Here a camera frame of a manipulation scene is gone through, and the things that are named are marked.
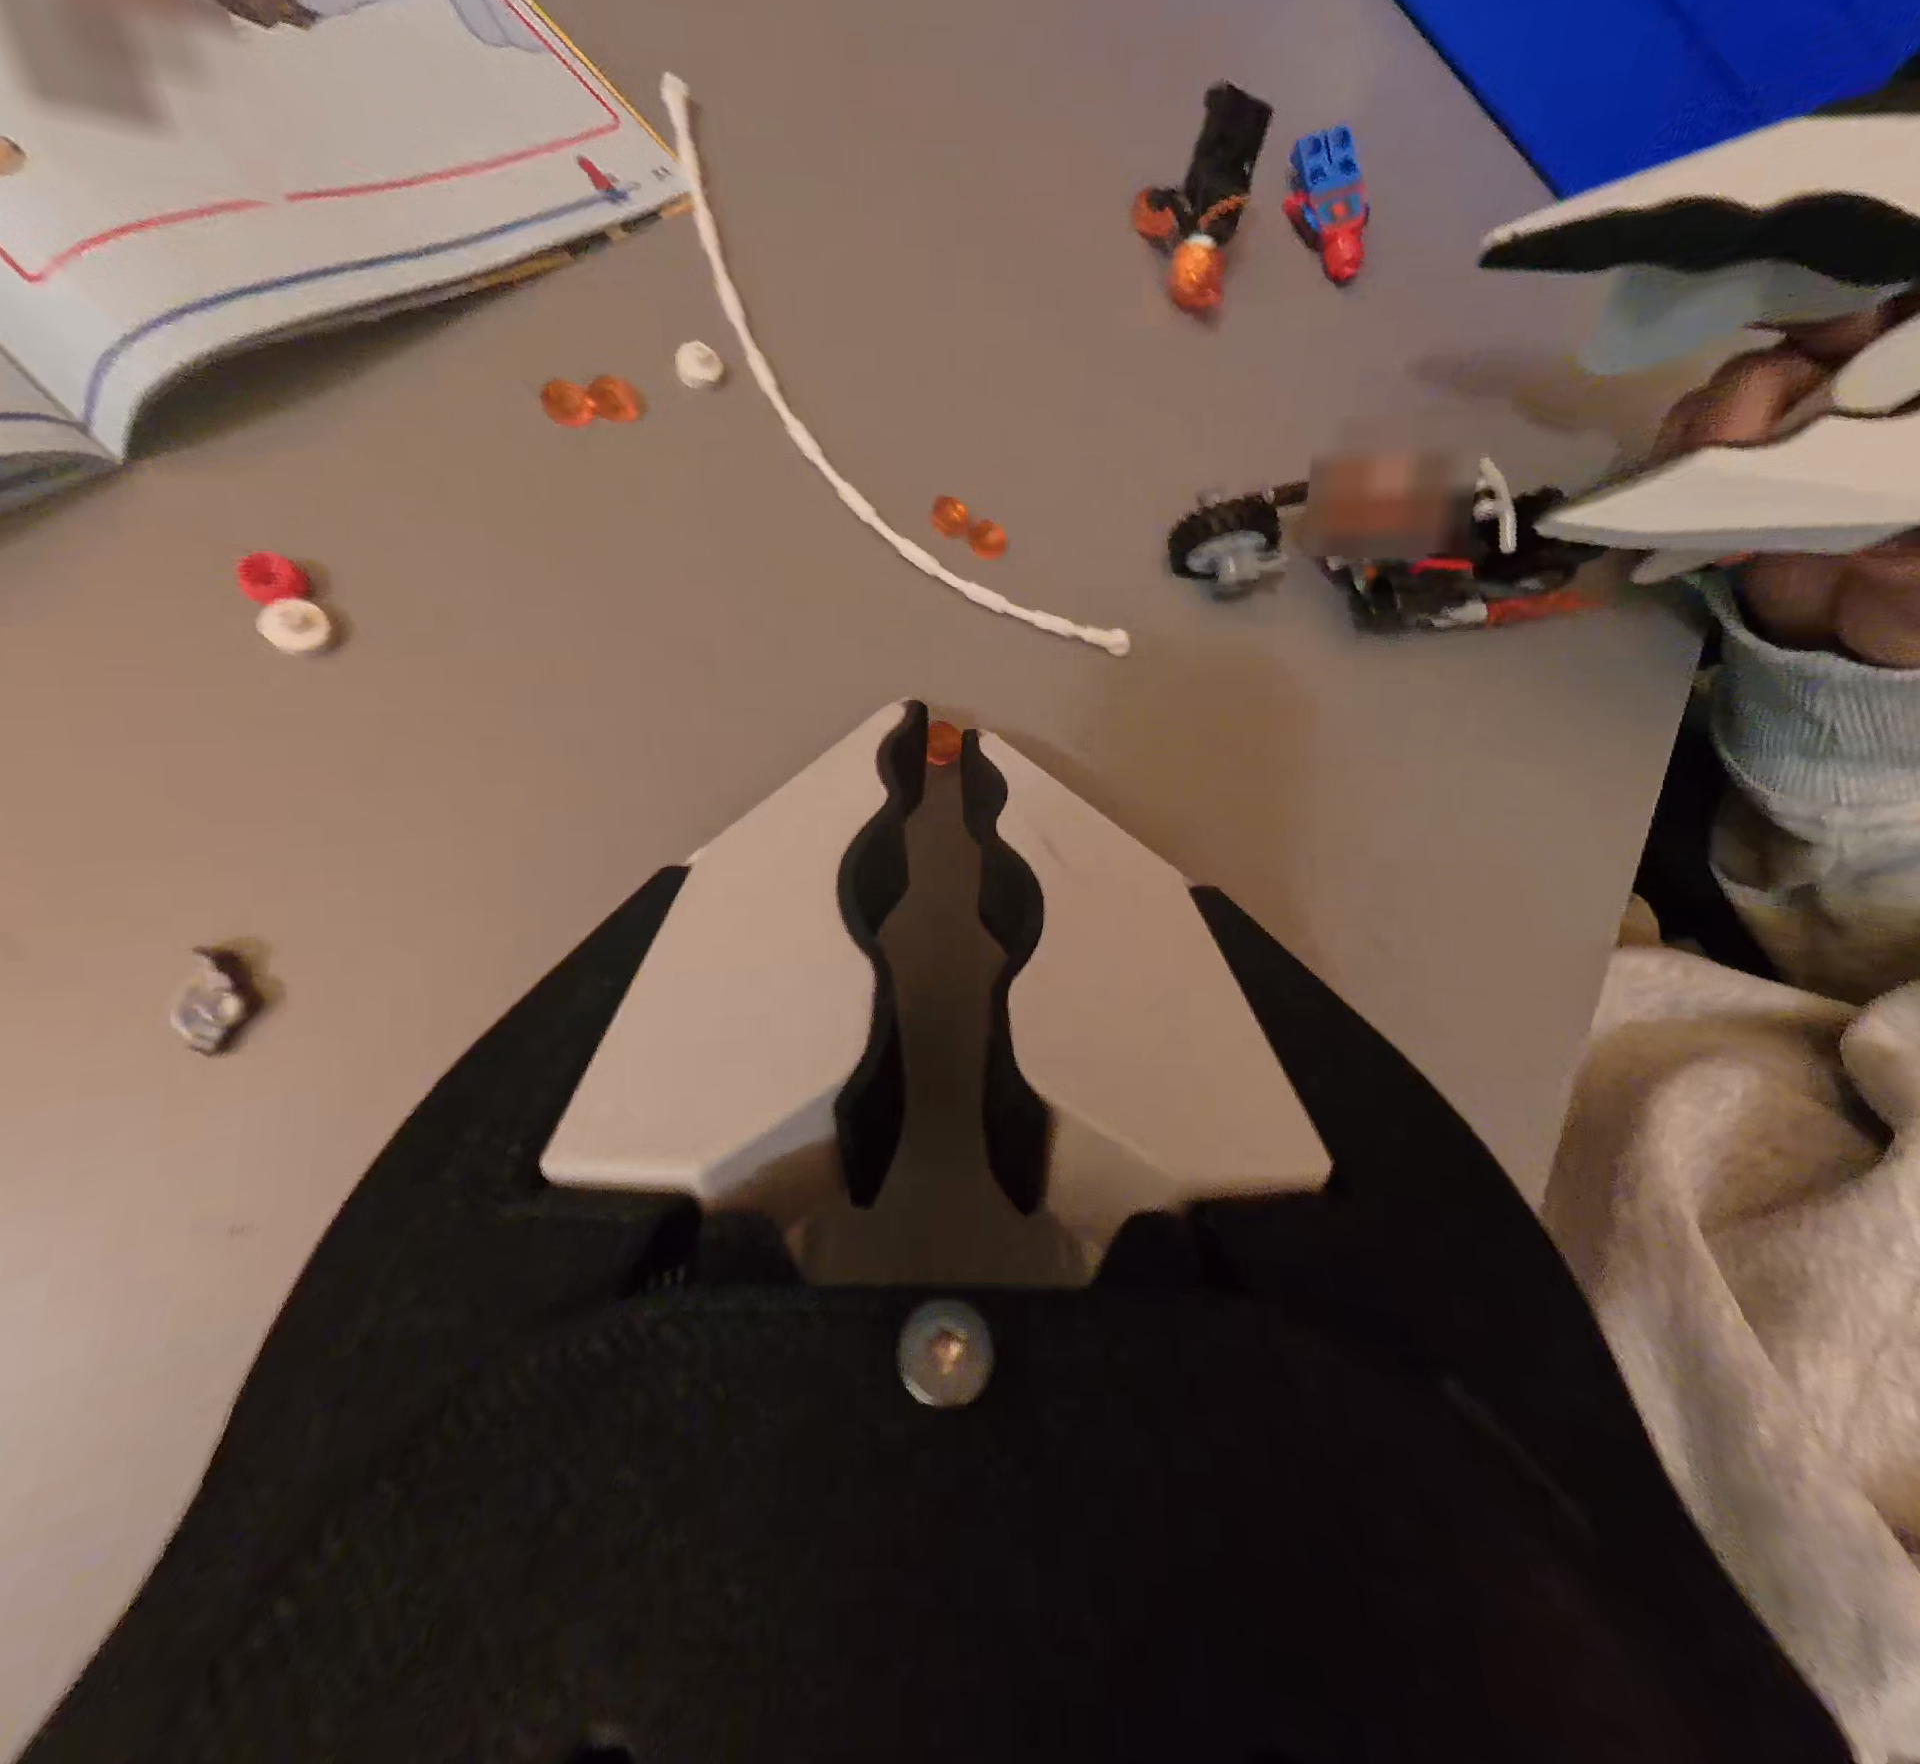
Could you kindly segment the person's right hand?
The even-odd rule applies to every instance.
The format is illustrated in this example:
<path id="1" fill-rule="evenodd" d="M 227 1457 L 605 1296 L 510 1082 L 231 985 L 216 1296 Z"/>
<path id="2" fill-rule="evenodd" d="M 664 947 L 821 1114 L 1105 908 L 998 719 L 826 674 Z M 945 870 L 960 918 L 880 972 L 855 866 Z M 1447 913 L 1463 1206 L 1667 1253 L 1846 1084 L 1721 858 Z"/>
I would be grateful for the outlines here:
<path id="1" fill-rule="evenodd" d="M 1778 341 L 1726 360 L 1666 410 L 1649 462 L 1694 450 L 1761 445 L 1917 311 L 1917 291 L 1843 320 L 1788 326 Z M 1728 562 L 1749 631 L 1793 651 L 1826 651 L 1871 667 L 1918 666 L 1918 534 L 1850 557 L 1754 550 Z"/>

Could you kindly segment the black flame-head toy minifigure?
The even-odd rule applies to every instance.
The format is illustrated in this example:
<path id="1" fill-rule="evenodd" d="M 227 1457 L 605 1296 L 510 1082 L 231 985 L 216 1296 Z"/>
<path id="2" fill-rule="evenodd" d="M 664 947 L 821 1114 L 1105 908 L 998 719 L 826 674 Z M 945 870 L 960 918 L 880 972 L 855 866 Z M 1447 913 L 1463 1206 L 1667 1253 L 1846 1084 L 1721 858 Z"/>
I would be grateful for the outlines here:
<path id="1" fill-rule="evenodd" d="M 1251 203 L 1271 117 L 1266 99 L 1229 81 L 1209 86 L 1186 174 L 1132 199 L 1134 236 L 1162 254 L 1167 298 L 1186 316 L 1214 316 L 1221 306 L 1227 251 Z"/>

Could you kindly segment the blue red toy minifigure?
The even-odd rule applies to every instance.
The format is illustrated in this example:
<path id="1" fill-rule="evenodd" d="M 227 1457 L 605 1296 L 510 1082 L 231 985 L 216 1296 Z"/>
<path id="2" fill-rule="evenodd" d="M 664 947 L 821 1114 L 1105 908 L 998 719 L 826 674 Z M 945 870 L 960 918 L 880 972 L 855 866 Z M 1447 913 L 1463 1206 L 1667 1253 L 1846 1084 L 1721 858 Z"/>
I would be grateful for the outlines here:
<path id="1" fill-rule="evenodd" d="M 1371 206 L 1350 126 L 1326 126 L 1289 146 L 1283 209 L 1331 284 L 1360 276 Z"/>

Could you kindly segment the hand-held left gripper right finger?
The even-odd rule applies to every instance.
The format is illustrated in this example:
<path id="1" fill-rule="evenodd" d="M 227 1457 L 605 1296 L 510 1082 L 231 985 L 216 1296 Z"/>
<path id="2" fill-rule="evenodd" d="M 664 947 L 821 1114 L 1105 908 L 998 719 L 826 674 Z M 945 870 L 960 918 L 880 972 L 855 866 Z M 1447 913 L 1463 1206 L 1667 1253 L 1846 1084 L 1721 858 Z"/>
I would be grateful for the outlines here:
<path id="1" fill-rule="evenodd" d="M 1321 1191 L 1331 1152 L 1186 878 L 998 736 L 963 736 L 960 789 L 1002 955 L 983 1139 L 1013 1209 L 1117 1233 Z"/>

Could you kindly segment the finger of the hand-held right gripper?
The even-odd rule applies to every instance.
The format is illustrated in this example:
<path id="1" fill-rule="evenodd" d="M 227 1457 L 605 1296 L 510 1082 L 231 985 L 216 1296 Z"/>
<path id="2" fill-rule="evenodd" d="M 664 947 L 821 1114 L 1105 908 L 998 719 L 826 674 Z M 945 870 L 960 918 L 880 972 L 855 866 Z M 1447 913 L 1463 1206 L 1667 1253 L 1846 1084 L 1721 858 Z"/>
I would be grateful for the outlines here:
<path id="1" fill-rule="evenodd" d="M 1918 358 L 1860 355 L 1766 442 L 1709 445 L 1542 514 L 1539 534 L 1666 574 L 1751 554 L 1870 550 L 1918 529 Z"/>
<path id="2" fill-rule="evenodd" d="M 1804 116 L 1500 226 L 1490 273 L 1600 278 L 1599 333 L 1828 323 L 1918 276 L 1918 117 Z"/>

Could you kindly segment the black toy brick motorcycle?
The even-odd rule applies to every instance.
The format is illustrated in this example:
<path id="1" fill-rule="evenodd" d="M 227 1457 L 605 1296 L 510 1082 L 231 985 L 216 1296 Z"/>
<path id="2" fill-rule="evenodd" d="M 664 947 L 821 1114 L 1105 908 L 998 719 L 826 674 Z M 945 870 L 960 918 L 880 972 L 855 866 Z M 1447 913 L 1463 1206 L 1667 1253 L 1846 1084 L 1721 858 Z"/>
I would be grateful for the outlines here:
<path id="1" fill-rule="evenodd" d="M 1346 453 L 1301 482 L 1206 499 L 1166 540 L 1172 579 L 1221 601 L 1309 565 L 1373 637 L 1467 634 L 1600 609 L 1597 550 L 1544 529 L 1560 492 L 1515 492 L 1490 457 Z"/>

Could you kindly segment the building instruction booklet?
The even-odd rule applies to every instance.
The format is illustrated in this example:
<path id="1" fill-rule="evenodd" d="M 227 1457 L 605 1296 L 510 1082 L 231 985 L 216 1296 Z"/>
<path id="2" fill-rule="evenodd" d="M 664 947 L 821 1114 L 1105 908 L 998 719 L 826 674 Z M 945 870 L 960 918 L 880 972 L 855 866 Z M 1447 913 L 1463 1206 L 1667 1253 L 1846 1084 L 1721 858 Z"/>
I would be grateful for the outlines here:
<path id="1" fill-rule="evenodd" d="M 2 497 L 217 360 L 433 308 L 687 198 L 532 0 L 2 0 Z"/>

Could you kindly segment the grey toy brick piece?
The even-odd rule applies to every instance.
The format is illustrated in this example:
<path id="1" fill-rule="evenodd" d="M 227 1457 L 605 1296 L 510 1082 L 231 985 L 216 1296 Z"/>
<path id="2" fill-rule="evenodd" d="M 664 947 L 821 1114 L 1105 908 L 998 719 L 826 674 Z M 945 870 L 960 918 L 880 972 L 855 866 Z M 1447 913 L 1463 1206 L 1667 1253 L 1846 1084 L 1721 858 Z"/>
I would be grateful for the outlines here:
<path id="1" fill-rule="evenodd" d="M 222 1059 L 264 1003 L 254 962 L 242 950 L 194 947 L 167 1007 L 167 1027 L 197 1059 Z"/>

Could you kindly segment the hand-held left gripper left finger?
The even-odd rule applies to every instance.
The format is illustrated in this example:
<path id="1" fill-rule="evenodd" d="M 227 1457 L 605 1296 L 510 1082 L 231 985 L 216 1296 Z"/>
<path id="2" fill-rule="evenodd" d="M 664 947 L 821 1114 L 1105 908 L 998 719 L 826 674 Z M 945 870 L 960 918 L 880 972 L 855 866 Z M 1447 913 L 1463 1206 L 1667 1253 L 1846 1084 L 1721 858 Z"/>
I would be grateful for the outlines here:
<path id="1" fill-rule="evenodd" d="M 540 1152 L 550 1186 L 799 1228 L 880 1197 L 905 1127 L 880 937 L 908 890 L 926 706 L 881 706 L 671 875 L 672 896 Z"/>

